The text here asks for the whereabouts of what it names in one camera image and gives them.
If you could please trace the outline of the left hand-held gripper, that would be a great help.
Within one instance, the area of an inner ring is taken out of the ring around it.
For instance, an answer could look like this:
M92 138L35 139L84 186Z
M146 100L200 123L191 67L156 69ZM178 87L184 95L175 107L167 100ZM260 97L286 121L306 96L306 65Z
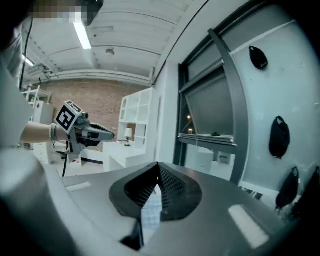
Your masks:
M80 154L86 147L97 147L100 141L111 141L115 134L105 127L90 123L89 114L72 101L65 101L56 117L59 127L67 134L66 154Z

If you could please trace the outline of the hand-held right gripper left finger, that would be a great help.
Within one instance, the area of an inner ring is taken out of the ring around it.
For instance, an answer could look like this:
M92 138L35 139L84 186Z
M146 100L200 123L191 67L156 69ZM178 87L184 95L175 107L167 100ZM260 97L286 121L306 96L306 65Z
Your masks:
M77 209L102 233L100 256L158 256L160 244L142 227L143 207L158 182L157 162L61 180Z

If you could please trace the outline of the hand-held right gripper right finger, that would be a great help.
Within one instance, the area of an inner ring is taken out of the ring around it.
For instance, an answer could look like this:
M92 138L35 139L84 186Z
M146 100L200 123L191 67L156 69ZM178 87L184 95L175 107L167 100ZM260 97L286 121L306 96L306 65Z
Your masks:
M297 222L276 213L237 185L169 164L175 174L195 180L202 199L186 218L162 222L144 247L147 256L285 256Z

